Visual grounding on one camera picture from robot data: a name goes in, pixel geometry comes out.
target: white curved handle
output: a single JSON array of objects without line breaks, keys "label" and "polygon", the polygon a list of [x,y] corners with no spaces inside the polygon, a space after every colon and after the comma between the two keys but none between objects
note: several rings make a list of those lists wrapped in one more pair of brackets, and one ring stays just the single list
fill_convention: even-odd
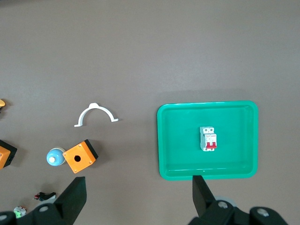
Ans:
[{"label": "white curved handle", "polygon": [[91,110],[91,109],[101,109],[102,111],[106,112],[106,114],[109,116],[109,118],[111,119],[111,122],[116,122],[116,121],[119,121],[119,119],[115,119],[112,115],[112,113],[104,108],[104,107],[101,107],[99,106],[97,103],[91,103],[89,105],[89,107],[87,109],[85,109],[79,116],[79,120],[78,120],[78,124],[74,125],[74,127],[81,127],[83,125],[83,118],[85,116],[85,114]]}]

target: screw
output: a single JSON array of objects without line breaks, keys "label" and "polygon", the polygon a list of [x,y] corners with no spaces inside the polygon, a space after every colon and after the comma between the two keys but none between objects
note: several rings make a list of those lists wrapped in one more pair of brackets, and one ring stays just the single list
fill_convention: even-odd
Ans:
[{"label": "screw", "polygon": [[264,217],[269,216],[268,212],[266,210],[262,209],[262,208],[257,209],[257,212],[258,212],[259,215],[262,215]]},{"label": "screw", "polygon": [[225,202],[218,202],[217,204],[220,208],[227,209],[228,205]]},{"label": "screw", "polygon": [[48,206],[43,206],[43,207],[41,207],[38,211],[39,212],[45,212],[45,211],[47,211],[48,210]]},{"label": "screw", "polygon": [[0,221],[5,220],[7,218],[7,215],[1,215],[0,216]]}]

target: white circuit breaker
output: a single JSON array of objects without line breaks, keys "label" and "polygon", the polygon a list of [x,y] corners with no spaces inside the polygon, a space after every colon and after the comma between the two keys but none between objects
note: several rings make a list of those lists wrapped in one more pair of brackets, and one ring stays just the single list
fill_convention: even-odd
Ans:
[{"label": "white circuit breaker", "polygon": [[214,151],[217,148],[214,127],[200,127],[200,147],[203,151]]}]

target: gray table surface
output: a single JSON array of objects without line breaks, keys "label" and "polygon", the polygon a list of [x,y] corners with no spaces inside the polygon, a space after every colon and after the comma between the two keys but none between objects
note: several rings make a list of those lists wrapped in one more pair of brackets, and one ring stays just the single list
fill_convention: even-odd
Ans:
[{"label": "gray table surface", "polygon": [[[18,148],[0,171],[0,211],[85,176],[76,225],[184,225],[191,181],[158,172],[157,109],[166,103],[252,100],[259,166],[249,179],[209,180],[240,209],[266,206],[300,224],[298,0],[2,0],[0,139]],[[97,102],[121,120],[91,112]],[[73,174],[47,152],[91,139],[99,159]]]}]

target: plastic tray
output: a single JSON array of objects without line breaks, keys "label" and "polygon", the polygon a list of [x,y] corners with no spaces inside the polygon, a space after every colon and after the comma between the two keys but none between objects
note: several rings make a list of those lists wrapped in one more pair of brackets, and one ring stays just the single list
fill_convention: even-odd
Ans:
[{"label": "plastic tray", "polygon": [[[215,151],[200,148],[214,127]],[[157,112],[159,172],[166,180],[248,178],[257,170],[258,109],[252,101],[167,104]]]}]

